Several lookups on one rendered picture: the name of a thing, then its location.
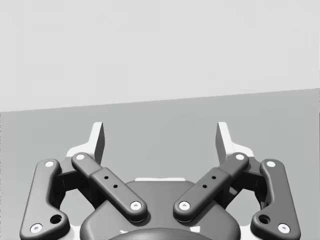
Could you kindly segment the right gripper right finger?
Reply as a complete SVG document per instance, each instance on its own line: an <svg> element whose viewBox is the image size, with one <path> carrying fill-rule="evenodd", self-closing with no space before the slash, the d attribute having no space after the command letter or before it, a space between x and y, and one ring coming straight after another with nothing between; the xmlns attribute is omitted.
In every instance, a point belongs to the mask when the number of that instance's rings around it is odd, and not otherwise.
<svg viewBox="0 0 320 240"><path fill-rule="evenodd" d="M191 222L212 201L226 208L242 190L249 190L260 206L249 225L251 234L261 240L299 240L301 229L284 164L276 159L257 161L250 148L233 142L226 122L217 123L215 147L219 166L176 200L174 218Z"/></svg>

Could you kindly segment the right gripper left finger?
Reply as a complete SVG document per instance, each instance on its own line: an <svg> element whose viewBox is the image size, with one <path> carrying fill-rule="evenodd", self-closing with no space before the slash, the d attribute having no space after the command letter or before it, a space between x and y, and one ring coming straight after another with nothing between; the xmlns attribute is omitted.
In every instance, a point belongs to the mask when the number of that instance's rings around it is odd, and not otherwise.
<svg viewBox="0 0 320 240"><path fill-rule="evenodd" d="M110 169L101 166L105 147L102 122L95 122L86 143L68 150L65 159L44 159L35 166L19 231L22 240L59 240L71 224L61 203L66 192L80 189L98 208L109 201L128 221L137 223L148 215L146 202Z"/></svg>

